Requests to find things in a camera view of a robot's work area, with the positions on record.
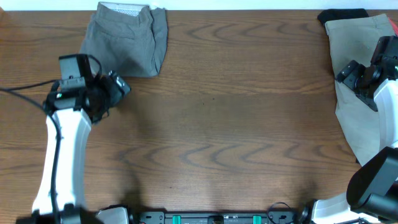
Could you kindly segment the grey shorts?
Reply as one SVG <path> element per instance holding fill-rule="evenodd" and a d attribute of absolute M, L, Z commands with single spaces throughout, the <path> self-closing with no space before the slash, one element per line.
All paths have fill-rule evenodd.
<path fill-rule="evenodd" d="M 99 60 L 104 73 L 150 78 L 160 73 L 167 51 L 166 10 L 140 5 L 136 12 L 114 10 L 100 2 L 91 15 L 81 54 Z"/>

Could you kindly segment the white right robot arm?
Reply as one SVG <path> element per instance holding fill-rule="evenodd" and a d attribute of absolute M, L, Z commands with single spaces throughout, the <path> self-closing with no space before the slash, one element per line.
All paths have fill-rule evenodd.
<path fill-rule="evenodd" d="M 313 204 L 311 223 L 397 222 L 397 59 L 381 57 L 369 67 L 352 60 L 338 74 L 337 108 L 349 93 L 355 114 L 378 114 L 378 152 L 352 176 L 346 193 Z"/>

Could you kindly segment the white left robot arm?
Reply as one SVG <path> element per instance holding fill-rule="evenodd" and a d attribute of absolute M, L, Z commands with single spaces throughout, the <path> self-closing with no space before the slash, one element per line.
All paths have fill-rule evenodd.
<path fill-rule="evenodd" d="M 28 217 L 16 223 L 130 223 L 124 205 L 86 207 L 86 145 L 94 124 L 109 115 L 131 87 L 114 71 L 57 80 L 44 101 L 47 152 L 40 188 Z"/>

